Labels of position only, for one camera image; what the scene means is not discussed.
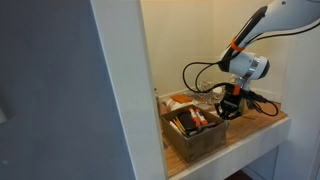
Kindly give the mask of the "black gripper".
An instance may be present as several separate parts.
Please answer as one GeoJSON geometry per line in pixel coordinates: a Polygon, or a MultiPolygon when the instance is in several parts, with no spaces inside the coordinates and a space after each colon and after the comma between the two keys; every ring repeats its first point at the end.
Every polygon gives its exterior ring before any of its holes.
{"type": "Polygon", "coordinates": [[[225,94],[219,103],[215,103],[218,116],[223,120],[233,120],[242,115],[240,112],[241,88],[238,85],[224,83],[225,94]]]}

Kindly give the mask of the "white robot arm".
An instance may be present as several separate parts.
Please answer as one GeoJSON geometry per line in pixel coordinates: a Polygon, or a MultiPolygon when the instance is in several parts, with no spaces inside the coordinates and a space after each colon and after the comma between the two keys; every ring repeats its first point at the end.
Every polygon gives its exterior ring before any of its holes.
{"type": "Polygon", "coordinates": [[[272,0],[259,8],[221,54],[219,69],[235,75],[236,79],[233,84],[225,83],[225,95],[215,105],[218,115],[223,120],[241,116],[240,104],[246,99],[254,109],[268,116],[270,113],[263,111],[260,103],[272,104],[275,108],[273,116],[276,116],[279,113],[277,106],[249,89],[251,80],[266,76],[269,60],[245,49],[258,41],[310,31],[319,25],[319,19],[319,0],[272,0]]]}

